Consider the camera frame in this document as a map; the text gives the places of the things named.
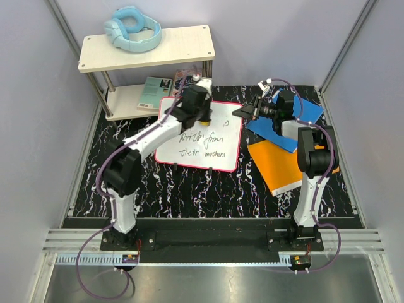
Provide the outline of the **pink framed whiteboard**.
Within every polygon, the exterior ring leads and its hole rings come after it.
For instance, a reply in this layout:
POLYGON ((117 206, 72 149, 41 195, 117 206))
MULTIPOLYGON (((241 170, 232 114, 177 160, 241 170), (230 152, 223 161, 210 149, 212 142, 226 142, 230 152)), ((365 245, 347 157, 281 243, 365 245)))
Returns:
POLYGON ((233 172, 238 163, 242 119, 232 112, 240 107, 237 103, 213 101, 210 125, 195 122, 191 129, 158 147, 155 160, 233 172))

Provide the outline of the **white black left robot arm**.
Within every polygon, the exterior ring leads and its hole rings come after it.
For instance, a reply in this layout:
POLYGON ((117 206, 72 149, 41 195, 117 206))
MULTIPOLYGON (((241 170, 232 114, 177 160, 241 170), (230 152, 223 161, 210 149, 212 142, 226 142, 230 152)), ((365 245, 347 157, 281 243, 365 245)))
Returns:
POLYGON ((191 129, 196 122, 209 124, 213 81, 195 77, 185 94, 175 98, 164 115, 151 126, 114 148, 96 176, 99 195, 108 197, 112 207, 110 228, 117 232, 114 242, 123 250, 136 244, 133 198, 141 180, 142 162, 158 147, 191 129))

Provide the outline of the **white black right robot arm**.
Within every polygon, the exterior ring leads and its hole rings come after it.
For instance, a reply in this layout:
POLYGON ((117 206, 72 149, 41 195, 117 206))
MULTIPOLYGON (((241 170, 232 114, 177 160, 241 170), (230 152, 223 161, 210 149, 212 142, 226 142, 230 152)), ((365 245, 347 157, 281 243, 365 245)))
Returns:
POLYGON ((299 202, 288 229, 287 243, 301 250, 317 236, 319 206, 325 185, 339 166, 338 148, 333 126, 320 126, 302 120, 304 103, 298 93, 280 90, 275 102, 256 95, 252 102, 233 111, 232 115, 256 121, 268 118, 273 131, 297 142, 297 165, 302 172, 299 202))

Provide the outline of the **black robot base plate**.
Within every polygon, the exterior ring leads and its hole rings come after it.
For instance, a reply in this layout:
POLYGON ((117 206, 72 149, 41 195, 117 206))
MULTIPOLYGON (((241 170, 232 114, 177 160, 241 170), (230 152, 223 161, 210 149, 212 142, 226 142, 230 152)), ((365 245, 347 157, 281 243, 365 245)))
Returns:
POLYGON ((110 228, 102 234, 103 251, 156 251, 166 247, 252 246, 269 251, 320 252, 324 250, 318 230, 310 240, 288 236, 289 218, 140 218, 128 234, 110 228))

